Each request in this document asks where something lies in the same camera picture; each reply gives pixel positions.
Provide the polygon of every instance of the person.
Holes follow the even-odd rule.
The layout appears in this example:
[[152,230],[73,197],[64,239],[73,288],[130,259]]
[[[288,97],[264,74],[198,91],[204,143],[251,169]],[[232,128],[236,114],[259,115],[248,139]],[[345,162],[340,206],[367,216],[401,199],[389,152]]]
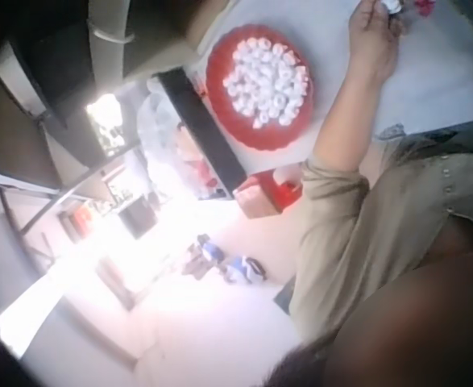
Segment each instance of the person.
[[387,144],[372,189],[358,172],[402,31],[380,0],[351,16],[346,77],[303,166],[290,313],[305,343],[264,387],[473,385],[469,133]]

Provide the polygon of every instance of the red container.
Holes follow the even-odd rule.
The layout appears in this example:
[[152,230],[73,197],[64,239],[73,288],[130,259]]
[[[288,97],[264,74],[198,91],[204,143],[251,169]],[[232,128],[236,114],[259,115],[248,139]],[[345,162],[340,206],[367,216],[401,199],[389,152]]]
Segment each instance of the red container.
[[266,26],[248,24],[227,33],[214,46],[207,64],[206,88],[218,121],[235,139],[250,148],[273,151],[285,148],[297,139],[309,125],[313,113],[313,82],[309,77],[308,95],[305,97],[299,115],[289,127],[282,127],[276,120],[273,120],[262,129],[253,129],[254,119],[244,117],[234,111],[231,98],[222,83],[223,79],[234,69],[233,52],[238,43],[252,36],[267,38],[272,44],[281,43],[288,46],[300,59],[301,65],[308,69],[309,75],[309,66],[304,57],[281,34]]

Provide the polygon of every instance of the white tablecloth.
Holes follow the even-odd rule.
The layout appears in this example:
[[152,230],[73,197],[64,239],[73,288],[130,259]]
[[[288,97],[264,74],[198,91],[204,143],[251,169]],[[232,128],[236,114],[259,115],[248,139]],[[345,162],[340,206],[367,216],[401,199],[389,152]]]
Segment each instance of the white tablecloth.
[[[303,52],[315,84],[315,109],[305,134],[284,149],[260,152],[228,135],[248,173],[302,161],[345,76],[349,57],[349,17],[358,0],[239,0],[208,31],[202,59],[188,68],[205,78],[213,45],[228,31],[261,23],[280,31]],[[447,0],[437,0],[429,18],[414,11],[400,44],[399,64],[387,82],[375,133],[401,123],[407,134],[473,120],[473,29]]]

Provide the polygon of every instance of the hand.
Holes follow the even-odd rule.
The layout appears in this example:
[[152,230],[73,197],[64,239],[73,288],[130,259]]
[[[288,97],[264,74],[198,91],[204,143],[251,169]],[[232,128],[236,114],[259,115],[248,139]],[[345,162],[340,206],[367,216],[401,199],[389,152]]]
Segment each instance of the hand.
[[380,0],[361,0],[349,21],[348,75],[381,86],[397,65],[402,23]]

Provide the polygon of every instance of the hair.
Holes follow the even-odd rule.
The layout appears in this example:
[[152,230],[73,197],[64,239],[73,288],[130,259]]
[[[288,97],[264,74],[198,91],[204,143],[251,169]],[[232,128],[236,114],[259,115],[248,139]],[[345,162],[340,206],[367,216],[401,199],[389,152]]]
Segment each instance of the hair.
[[262,387],[321,387],[333,338],[320,338],[292,350],[275,366]]

